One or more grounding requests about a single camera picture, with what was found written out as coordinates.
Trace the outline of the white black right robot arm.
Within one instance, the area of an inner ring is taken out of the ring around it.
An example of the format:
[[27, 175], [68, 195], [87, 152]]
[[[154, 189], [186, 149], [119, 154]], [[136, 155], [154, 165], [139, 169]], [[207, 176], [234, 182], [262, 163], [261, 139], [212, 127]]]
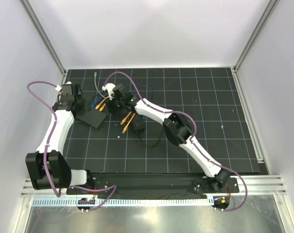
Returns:
[[196, 124], [188, 114], [162, 108], [145, 98], [140, 100], [132, 95], [128, 98], [118, 98], [113, 94], [108, 97], [107, 105], [111, 113], [124, 108], [161, 124], [168, 141], [185, 150], [203, 169], [213, 191], [222, 192], [227, 189], [229, 171], [224, 169], [196, 139]]

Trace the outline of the black network switch box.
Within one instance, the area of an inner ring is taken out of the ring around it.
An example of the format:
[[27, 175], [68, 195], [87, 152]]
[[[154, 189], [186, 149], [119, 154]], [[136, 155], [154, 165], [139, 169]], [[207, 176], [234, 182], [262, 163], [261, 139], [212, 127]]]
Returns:
[[106, 119], [107, 114], [97, 109], [92, 110], [84, 116], [76, 116], [80, 121], [90, 125], [93, 128], [98, 128]]

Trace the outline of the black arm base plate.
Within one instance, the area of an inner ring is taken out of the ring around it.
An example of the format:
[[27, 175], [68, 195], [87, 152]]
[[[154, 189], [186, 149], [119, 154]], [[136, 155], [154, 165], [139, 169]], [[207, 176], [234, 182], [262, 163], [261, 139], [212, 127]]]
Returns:
[[228, 186], [216, 192], [211, 178], [197, 173], [94, 173], [84, 187], [103, 189], [116, 185], [114, 195], [120, 199], [162, 199], [164, 197], [186, 197], [196, 194], [239, 193], [236, 178], [229, 178]]

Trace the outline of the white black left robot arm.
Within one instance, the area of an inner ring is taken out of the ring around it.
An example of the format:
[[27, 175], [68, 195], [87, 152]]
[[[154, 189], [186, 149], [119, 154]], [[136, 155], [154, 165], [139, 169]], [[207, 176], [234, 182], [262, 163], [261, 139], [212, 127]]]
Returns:
[[66, 136], [74, 123], [71, 111], [56, 110], [40, 146], [25, 158], [29, 177], [35, 190], [76, 186], [83, 194], [93, 192], [95, 183], [89, 170], [71, 169], [63, 157]]

